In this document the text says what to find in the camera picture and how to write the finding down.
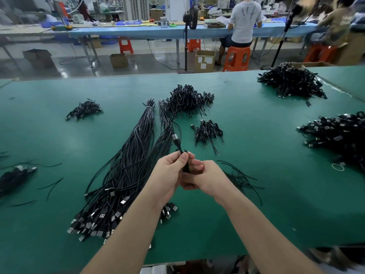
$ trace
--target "rubber band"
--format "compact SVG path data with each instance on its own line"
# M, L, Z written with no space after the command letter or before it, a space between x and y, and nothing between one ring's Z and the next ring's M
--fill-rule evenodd
M334 166L340 166L340 167L342 167L342 169L337 169ZM337 170L337 171L344 171L344 167L342 165L340 165L340 164L337 164L337 163L332 163L332 168L335 169L335 170Z

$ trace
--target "stool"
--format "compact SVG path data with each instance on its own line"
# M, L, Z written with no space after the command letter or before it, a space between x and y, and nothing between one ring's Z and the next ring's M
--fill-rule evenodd
M118 36L118 38L121 38L121 39L124 39L124 40L127 41L127 45L123 45L121 43L121 40L119 40L119 49L121 50L121 54L123 54L123 52L125 52L125 51L130 51L131 54L134 54L131 41L128 40L127 38L125 38L125 37Z
M311 50L309 50L309 53L303 62L331 62L337 49L337 46L325 46L320 43L315 43L312 45Z
M227 58L225 65L223 67L223 71L246 71L249 67L249 59L250 59L250 47L238 48L238 47L229 47L227 52ZM233 53L233 60L228 61L230 54ZM243 62L244 56L247 55L246 62Z
M199 50L201 50L200 41L200 39L199 42L196 39L189 39L188 43L186 44L188 51L193 52L195 48L199 48Z

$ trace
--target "white t-shirt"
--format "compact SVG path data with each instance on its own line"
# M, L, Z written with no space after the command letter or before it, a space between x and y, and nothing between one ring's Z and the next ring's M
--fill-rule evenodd
M232 40L237 43L252 41L253 26L261 22L261 6L255 1L243 1L233 8L229 22L234 24Z

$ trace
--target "shiny floor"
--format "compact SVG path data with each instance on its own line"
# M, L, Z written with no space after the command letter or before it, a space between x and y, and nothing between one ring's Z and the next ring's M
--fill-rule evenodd
M259 57L263 41L258 41L254 57ZM112 68L109 55L119 53L119 45L103 45L96 49L99 63L92 70L81 46L68 43L26 43L8 45L7 49L14 57L16 64L5 52L0 50L0 78L19 78L20 80L44 80L53 78L103 77L132 74L177 73L184 68L184 43L180 41L180 64L177 64L176 41L132 41L134 55L127 54L129 65L126 68ZM205 39L202 49L218 50L219 41ZM250 58L249 70L260 69L261 65L270 65L274 59L278 44L267 44L261 59ZM282 62L303 61L304 55L299 54L301 43L285 42L277 58L276 65ZM36 70L23 58L22 51L30 49L46 49L52 54L55 68ZM188 69L194 69L195 52L188 53ZM215 66L214 71L222 71L222 66Z

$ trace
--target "hand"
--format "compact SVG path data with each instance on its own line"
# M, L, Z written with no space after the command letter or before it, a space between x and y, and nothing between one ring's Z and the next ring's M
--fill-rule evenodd
M180 185L179 172L182 171L187 162L189 162L191 173L203 171L204 169L202 162L196 160L194 154L184 152L180 155L180 151L160 158L153 168L143 191L152 194L157 205L161 208L170 200L176 188Z
M201 189L214 197L218 204L223 205L223 199L238 189L224 174L222 169L212 160L202 161L204 170L200 174L181 173L181 186L185 190Z

